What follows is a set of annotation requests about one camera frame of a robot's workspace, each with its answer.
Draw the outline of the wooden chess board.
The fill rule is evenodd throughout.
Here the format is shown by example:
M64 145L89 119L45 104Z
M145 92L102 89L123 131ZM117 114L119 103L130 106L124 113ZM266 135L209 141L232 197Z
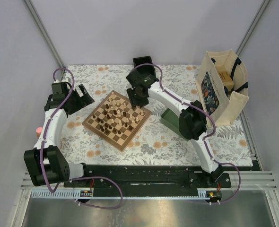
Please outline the wooden chess board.
M124 151L150 115L150 110L133 108L127 97L113 90L82 125L116 149Z

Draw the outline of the green metal tray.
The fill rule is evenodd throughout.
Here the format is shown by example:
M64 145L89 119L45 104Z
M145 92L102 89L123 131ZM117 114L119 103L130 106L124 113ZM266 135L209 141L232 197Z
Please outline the green metal tray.
M168 127L175 134L188 141L180 132L179 132L179 118L175 115L173 111L169 108L161 115L161 123Z

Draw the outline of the cream canvas tote bag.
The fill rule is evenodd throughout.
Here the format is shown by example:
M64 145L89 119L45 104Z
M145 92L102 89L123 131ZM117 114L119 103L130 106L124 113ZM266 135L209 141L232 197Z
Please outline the cream canvas tote bag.
M233 50L206 52L196 87L216 126L231 125L249 100L247 69Z

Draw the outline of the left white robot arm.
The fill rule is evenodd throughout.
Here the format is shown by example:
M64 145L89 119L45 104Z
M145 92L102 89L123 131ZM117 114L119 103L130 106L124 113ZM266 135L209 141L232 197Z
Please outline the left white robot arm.
M84 164L68 163L60 151L61 133L68 116L94 103L85 87L71 90L71 82L52 83L52 94L44 107L45 121L34 148L24 152L24 162L34 186L63 183L70 179L81 187L89 185L91 176L84 171Z

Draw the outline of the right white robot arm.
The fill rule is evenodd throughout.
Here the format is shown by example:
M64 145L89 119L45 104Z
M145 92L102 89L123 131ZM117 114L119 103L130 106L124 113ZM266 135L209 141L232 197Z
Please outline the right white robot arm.
M152 63L144 63L134 67L126 77L131 85L131 88L127 89L131 106L144 107L151 98L169 108L178 117L179 133L189 140L196 150L201 168L206 172L203 176L204 183L208 187L216 186L220 182L220 175L216 172L220 164L214 159L208 141L207 118L210 116L204 112L200 101L190 102L165 88L162 85L162 71L158 79L154 69L148 72L140 70L147 66L160 68Z

